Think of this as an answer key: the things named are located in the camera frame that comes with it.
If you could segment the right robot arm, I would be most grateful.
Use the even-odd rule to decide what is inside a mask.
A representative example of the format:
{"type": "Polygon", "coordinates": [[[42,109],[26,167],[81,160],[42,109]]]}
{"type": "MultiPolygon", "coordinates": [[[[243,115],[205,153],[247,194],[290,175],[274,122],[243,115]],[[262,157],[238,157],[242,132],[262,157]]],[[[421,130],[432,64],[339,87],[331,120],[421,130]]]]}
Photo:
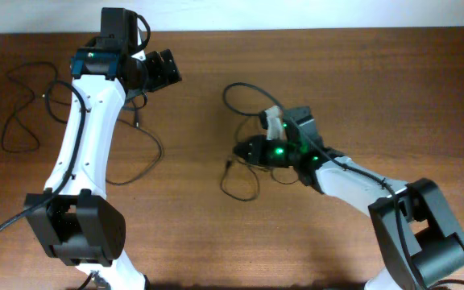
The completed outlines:
{"type": "Polygon", "coordinates": [[[437,184],[394,180],[327,147],[308,107],[258,114],[263,135],[238,142],[247,164],[292,168],[299,181],[371,219],[384,267],[357,289],[432,289],[464,267],[464,231],[437,184]]]}

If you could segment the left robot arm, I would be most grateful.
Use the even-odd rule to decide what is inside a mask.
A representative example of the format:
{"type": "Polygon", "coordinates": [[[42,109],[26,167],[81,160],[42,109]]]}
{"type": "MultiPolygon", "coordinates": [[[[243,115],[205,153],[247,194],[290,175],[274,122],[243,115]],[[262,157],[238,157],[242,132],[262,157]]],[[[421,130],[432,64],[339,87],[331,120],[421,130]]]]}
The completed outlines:
{"type": "Polygon", "coordinates": [[[101,31],[71,59],[71,109],[56,165],[41,194],[29,193],[27,222],[45,254],[77,268],[104,289],[147,289],[124,245],[126,222],[106,200],[114,128],[131,98],[181,80],[170,50],[144,51],[143,16],[104,7],[101,31]]]}

